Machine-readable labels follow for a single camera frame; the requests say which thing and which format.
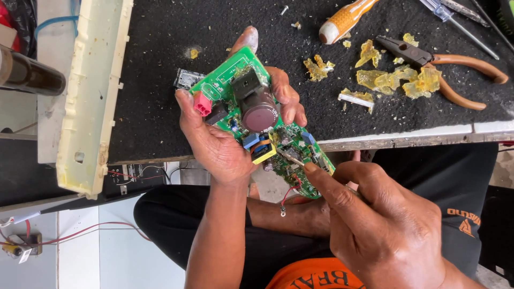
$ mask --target black pants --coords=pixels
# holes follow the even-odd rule
[[[470,143],[379,150],[373,159],[402,186],[441,208],[443,256],[472,278],[481,249],[480,214],[497,152],[497,143]],[[141,197],[134,208],[137,225],[183,269],[208,195],[207,186],[163,186]],[[248,210],[245,237],[241,288],[264,288],[292,262],[334,256],[328,240],[253,227]]]

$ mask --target circuit board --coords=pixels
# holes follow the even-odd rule
[[[206,98],[212,101],[212,107],[219,102],[226,105],[228,115],[215,124],[222,130],[231,132],[242,145],[243,139],[252,133],[242,125],[237,130],[233,129],[234,123],[241,123],[241,109],[238,107],[231,81],[242,71],[248,70],[249,67],[253,68],[262,85],[270,87],[270,75],[262,63],[249,47],[243,47],[189,90],[193,95],[201,91]],[[281,136],[282,140],[284,139],[284,132],[287,134],[287,143],[281,141]],[[304,164],[312,161],[332,175],[335,168],[328,157],[320,149],[317,142],[307,144],[302,137],[303,132],[306,133],[307,130],[295,123],[285,125],[280,116],[277,123],[266,131],[275,148],[287,152]],[[292,187],[298,185],[296,178],[301,181],[301,187],[296,189],[298,193],[309,198],[319,198],[321,196],[307,180],[301,166],[294,164],[280,153],[273,155],[271,161],[273,171],[283,177]]]

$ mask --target pink connector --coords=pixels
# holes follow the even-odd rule
[[[195,92],[193,108],[200,112],[201,116],[211,113],[212,100],[209,100],[201,91]]]

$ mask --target orange pliers handle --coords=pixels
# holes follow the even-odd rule
[[[509,79],[509,76],[507,76],[505,73],[501,72],[498,68],[493,66],[492,64],[489,64],[485,61],[482,61],[480,59],[476,59],[473,57],[467,57],[462,55],[441,55],[441,54],[434,54],[434,59],[427,64],[424,65],[424,67],[430,67],[434,68],[433,64],[444,64],[444,63],[453,63],[453,64],[462,64],[466,65],[472,68],[475,68],[476,70],[482,72],[483,74],[491,77],[494,79],[494,82],[497,84],[503,84],[507,82]],[[448,83],[442,78],[439,78],[439,87],[441,93],[451,102],[458,104],[460,106],[466,107],[468,109],[472,110],[478,110],[481,111],[484,108],[486,108],[485,103],[481,102],[475,102],[471,101],[469,99],[466,99],[462,96],[460,96],[458,93],[456,93],[449,85]]]

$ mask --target orange shirt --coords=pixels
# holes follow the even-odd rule
[[[306,259],[280,269],[266,289],[365,289],[337,258]]]

